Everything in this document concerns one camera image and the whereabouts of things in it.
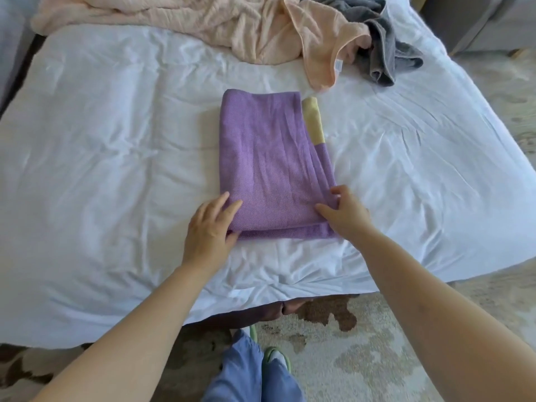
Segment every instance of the blue pants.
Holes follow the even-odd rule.
[[[263,366],[264,353],[242,330],[233,340],[203,402],[305,402],[298,383],[279,360]]]

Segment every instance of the hand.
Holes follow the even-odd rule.
[[[240,232],[227,235],[227,230],[242,206],[242,201],[237,200],[222,211],[221,208],[228,198],[229,192],[225,192],[217,199],[199,206],[188,225],[188,235],[184,241],[183,265],[204,268],[212,276],[225,263],[240,235]]]
[[[330,227],[340,236],[356,245],[359,237],[376,233],[369,210],[352,194],[348,186],[331,188],[331,193],[340,195],[339,209],[335,210],[324,204],[315,205],[315,210],[323,216]]]

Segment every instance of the peach towel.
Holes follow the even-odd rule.
[[[312,0],[41,0],[32,19],[38,34],[71,24],[148,25],[230,47],[248,63],[278,65],[303,55],[311,87],[334,85],[335,60],[354,60],[370,32]]]

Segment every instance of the dark gray cloth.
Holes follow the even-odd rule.
[[[342,12],[349,22],[369,27],[372,46],[359,49],[356,64],[380,86],[392,86],[397,72],[422,66],[422,53],[396,39],[385,0],[313,0]]]

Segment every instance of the person's left hand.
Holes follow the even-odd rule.
[[[225,263],[240,235],[239,231],[227,235],[227,230],[242,206],[242,201],[237,200],[222,211],[228,198],[229,192],[225,192],[217,199],[199,206],[188,225],[182,265],[204,268],[212,275]]]

